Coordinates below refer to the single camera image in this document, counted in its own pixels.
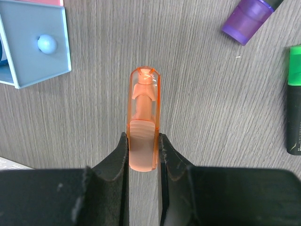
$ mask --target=green marker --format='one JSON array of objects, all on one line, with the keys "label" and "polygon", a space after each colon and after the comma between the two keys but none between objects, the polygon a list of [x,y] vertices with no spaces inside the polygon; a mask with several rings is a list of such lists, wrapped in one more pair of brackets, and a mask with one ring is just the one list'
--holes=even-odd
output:
[{"label": "green marker", "polygon": [[301,45],[291,47],[287,87],[286,150],[301,155]]}]

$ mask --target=translucent plastic casing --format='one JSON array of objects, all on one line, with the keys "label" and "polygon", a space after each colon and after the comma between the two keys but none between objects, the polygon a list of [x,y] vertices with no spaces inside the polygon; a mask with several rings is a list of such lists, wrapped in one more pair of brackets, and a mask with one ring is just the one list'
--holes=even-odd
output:
[{"label": "translucent plastic casing", "polygon": [[157,167],[160,123],[160,75],[151,67],[138,67],[130,76],[127,138],[129,165],[147,172]]}]

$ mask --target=blue ball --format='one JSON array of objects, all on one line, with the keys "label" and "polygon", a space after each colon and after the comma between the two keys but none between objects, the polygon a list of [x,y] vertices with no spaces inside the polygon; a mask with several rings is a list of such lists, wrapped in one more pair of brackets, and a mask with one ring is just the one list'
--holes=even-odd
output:
[{"label": "blue ball", "polygon": [[43,34],[38,40],[38,47],[43,53],[52,54],[57,48],[57,42],[52,36]]}]

